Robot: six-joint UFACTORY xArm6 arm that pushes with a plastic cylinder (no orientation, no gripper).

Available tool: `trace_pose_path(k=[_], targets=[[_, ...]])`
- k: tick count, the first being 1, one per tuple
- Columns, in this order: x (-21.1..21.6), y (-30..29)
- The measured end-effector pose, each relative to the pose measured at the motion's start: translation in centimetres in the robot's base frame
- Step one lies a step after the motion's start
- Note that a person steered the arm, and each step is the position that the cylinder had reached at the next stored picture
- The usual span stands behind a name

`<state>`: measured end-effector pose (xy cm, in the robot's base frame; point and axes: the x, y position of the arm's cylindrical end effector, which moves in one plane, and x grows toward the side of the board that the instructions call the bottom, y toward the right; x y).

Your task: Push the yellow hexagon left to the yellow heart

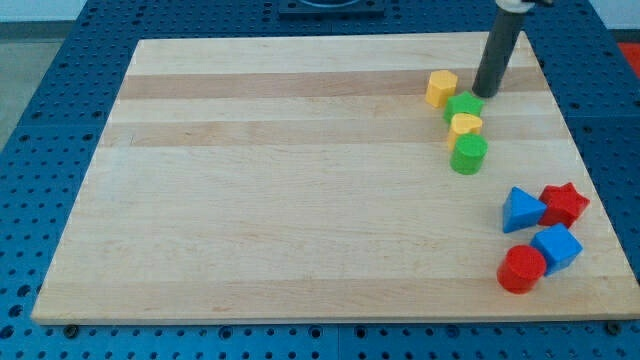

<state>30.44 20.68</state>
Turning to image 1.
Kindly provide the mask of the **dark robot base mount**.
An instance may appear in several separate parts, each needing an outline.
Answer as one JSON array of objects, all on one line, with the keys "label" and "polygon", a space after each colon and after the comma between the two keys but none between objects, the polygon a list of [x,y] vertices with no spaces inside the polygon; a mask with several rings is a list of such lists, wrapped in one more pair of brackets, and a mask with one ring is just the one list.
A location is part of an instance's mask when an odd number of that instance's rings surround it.
[{"label": "dark robot base mount", "polygon": [[382,16],[385,0],[280,0],[280,18],[300,18],[304,16]]}]

